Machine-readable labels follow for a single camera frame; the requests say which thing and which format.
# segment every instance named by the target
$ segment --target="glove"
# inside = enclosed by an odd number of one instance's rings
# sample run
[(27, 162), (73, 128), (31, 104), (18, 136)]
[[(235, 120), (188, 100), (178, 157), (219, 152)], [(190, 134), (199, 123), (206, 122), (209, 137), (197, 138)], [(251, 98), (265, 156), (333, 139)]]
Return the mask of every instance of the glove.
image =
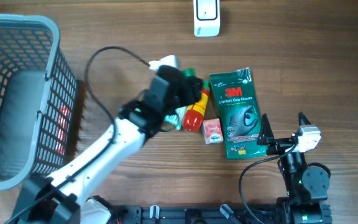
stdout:
[(254, 109), (252, 105), (243, 107), (230, 117), (230, 123), (226, 130), (229, 138), (245, 136), (256, 127), (257, 119), (249, 122), (251, 119), (249, 114), (253, 113), (252, 109)]

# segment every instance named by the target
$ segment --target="white object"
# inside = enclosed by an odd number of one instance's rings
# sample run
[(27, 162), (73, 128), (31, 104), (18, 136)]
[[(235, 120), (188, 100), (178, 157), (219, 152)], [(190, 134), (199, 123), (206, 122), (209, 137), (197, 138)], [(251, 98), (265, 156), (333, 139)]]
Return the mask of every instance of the white object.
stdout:
[(155, 219), (160, 219), (160, 207), (158, 205), (152, 205), (150, 207), (149, 218), (153, 219), (153, 217), (155, 217)]
[(179, 68), (180, 63), (179, 59), (175, 55), (168, 55), (164, 58), (161, 58), (158, 61), (151, 61), (150, 64), (150, 70), (157, 71), (161, 65), (169, 65), (174, 68)]
[(111, 217), (110, 211), (97, 200), (89, 199), (81, 207), (81, 223), (107, 223)]
[(221, 28), (220, 0), (193, 0), (194, 35), (214, 37)]
[(219, 211), (221, 211), (221, 213), (227, 218), (230, 218), (230, 215), (233, 214), (233, 210), (231, 210), (231, 208), (227, 205), (227, 204), (223, 204), (221, 205), (221, 207), (219, 208)]
[(321, 131), (314, 124), (301, 125), (298, 129), (298, 144), (293, 152), (307, 152), (315, 149), (321, 139)]
[[(117, 131), (116, 143), (110, 145), (102, 156), (78, 174), (73, 182), (67, 183), (60, 189), (67, 196), (75, 194), (76, 203), (79, 206), (83, 206), (93, 190), (110, 175), (121, 160), (128, 158), (143, 146), (145, 134), (139, 132), (138, 126), (127, 119), (119, 118), (116, 118), (116, 126), (117, 130), (114, 130)], [(80, 156), (61, 169), (52, 172), (49, 175), (53, 178), (52, 185), (59, 185), (67, 176), (74, 174), (97, 155), (110, 141), (112, 132), (112, 125), (110, 125), (107, 131)]]

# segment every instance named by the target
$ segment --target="cable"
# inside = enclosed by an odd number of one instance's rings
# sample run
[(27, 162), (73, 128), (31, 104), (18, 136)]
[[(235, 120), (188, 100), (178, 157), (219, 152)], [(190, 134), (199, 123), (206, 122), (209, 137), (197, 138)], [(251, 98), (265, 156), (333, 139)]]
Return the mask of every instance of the cable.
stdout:
[(258, 165), (258, 164), (261, 164), (261, 163), (264, 163), (264, 162), (268, 162), (268, 161), (273, 161), (275, 159), (279, 159), (281, 157), (284, 157), (286, 155), (288, 155), (289, 153), (291, 153), (294, 149), (296, 148), (296, 144), (294, 144), (292, 146), (292, 148), (287, 151), (286, 153), (282, 154), (282, 155), (279, 155), (279, 156), (274, 156), (274, 157), (271, 157), (271, 158), (268, 158), (268, 159), (262, 159), (261, 161), (257, 161), (257, 162), (254, 162), (253, 164), (247, 166), (247, 168), (245, 168), (241, 175), (240, 175), (240, 179), (239, 179), (239, 191), (240, 191), (240, 197), (241, 197), (241, 200), (242, 200), (242, 203), (244, 204), (244, 206), (246, 207), (247, 211), (249, 212), (249, 214), (255, 219), (257, 220), (259, 223), (261, 224), (264, 224), (262, 221), (260, 221), (256, 215), (251, 211), (251, 209), (248, 207), (248, 204), (246, 202), (246, 200), (244, 199), (244, 195), (242, 194), (242, 177), (244, 176), (244, 174), (251, 168), (253, 168), (254, 166)]
[(100, 106), (100, 108), (107, 114), (107, 116), (110, 119), (111, 125), (113, 126), (113, 132), (111, 135), (111, 139), (110, 141), (107, 143), (107, 145), (95, 156), (93, 157), (89, 162), (87, 162), (83, 167), (81, 167), (80, 169), (78, 169), (73, 175), (69, 176), (68, 178), (66, 178), (61, 184), (57, 185), (53, 190), (49, 191), (48, 193), (46, 193), (43, 197), (38, 198), (32, 205), (24, 208), (23, 210), (21, 210), (19, 213), (17, 213), (16, 215), (14, 215), (12, 218), (10, 218), (8, 221), (5, 222), (5, 224), (11, 223), (11, 222), (16, 222), (16, 220), (22, 216), (23, 214), (25, 214), (27, 211), (29, 211), (31, 208), (33, 208), (34, 206), (36, 206), (38, 203), (40, 203), (41, 201), (49, 198), (50, 196), (52, 196), (57, 190), (59, 190), (60, 188), (62, 188), (64, 185), (66, 185), (67, 183), (71, 182), (78, 174), (80, 174), (82, 171), (84, 171), (88, 166), (90, 166), (95, 160), (97, 160), (110, 146), (111, 144), (113, 144), (113, 142), (116, 140), (116, 136), (117, 136), (117, 125), (114, 122), (114, 117), (110, 114), (110, 112), (107, 110), (107, 108), (98, 100), (98, 98), (94, 95), (91, 85), (89, 83), (88, 77), (89, 77), (89, 70), (90, 70), (90, 66), (91, 63), (93, 61), (93, 59), (100, 54), (101, 52), (105, 51), (105, 50), (120, 50), (123, 51), (127, 54), (129, 54), (130, 56), (136, 58), (137, 60), (139, 60), (140, 62), (142, 62), (143, 64), (145, 64), (146, 66), (150, 66), (148, 62), (146, 62), (145, 60), (143, 60), (142, 58), (140, 58), (138, 55), (136, 55), (135, 53), (131, 52), (130, 50), (127, 50), (123, 47), (115, 47), (115, 46), (111, 46), (111, 47), (103, 47), (99, 50), (97, 50), (92, 56), (91, 58), (88, 60), (88, 63), (86, 64), (86, 68), (85, 68), (85, 85), (86, 88), (88, 89), (89, 94), (91, 95), (92, 99), (96, 102), (96, 104), (98, 106)]
[(311, 166), (316, 166), (316, 167), (322, 168), (325, 172), (327, 172), (328, 178), (331, 178), (331, 171), (330, 171), (329, 168), (326, 167), (325, 165), (322, 165), (322, 164), (319, 163), (319, 162), (312, 162), (312, 163), (309, 163), (309, 164), (308, 164), (308, 167), (311, 167)]

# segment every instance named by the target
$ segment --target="red object in basket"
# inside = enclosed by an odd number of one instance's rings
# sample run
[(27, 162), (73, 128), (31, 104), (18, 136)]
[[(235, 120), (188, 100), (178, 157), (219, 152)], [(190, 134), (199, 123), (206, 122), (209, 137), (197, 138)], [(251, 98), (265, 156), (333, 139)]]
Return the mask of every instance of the red object in basket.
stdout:
[(217, 144), (223, 142), (221, 121), (219, 118), (203, 121), (203, 133), (205, 144)]
[(66, 106), (61, 106), (60, 112), (63, 114), (63, 116), (60, 115), (59, 113), (57, 123), (59, 124), (60, 127), (58, 126), (57, 128), (57, 138), (59, 138), (59, 140), (61, 140), (63, 144), (61, 144), (60, 142), (56, 142), (55, 151), (60, 153), (61, 155), (64, 155), (65, 154), (64, 143), (66, 143), (65, 133), (67, 131), (67, 121), (70, 115), (70, 110), (68, 110)]

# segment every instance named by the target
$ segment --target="green object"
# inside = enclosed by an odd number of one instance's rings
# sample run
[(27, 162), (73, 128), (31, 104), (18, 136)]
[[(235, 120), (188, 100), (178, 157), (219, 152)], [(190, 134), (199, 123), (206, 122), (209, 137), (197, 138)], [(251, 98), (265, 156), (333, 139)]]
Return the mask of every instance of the green object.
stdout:
[(266, 156), (267, 146), (258, 146), (260, 113), (250, 68), (211, 74), (213, 97), (218, 106), (228, 159)]
[(166, 115), (164, 117), (164, 122), (168, 122), (168, 123), (174, 125), (174, 127), (177, 130), (180, 130), (181, 129), (181, 122), (183, 121), (183, 117), (185, 116), (186, 108), (187, 108), (187, 106), (177, 108), (175, 110), (176, 114)]
[(208, 91), (210, 91), (210, 89), (209, 89), (209, 80), (204, 80), (203, 88), (208, 90)]
[(186, 70), (183, 70), (183, 74), (185, 78), (196, 76), (194, 68), (187, 68)]

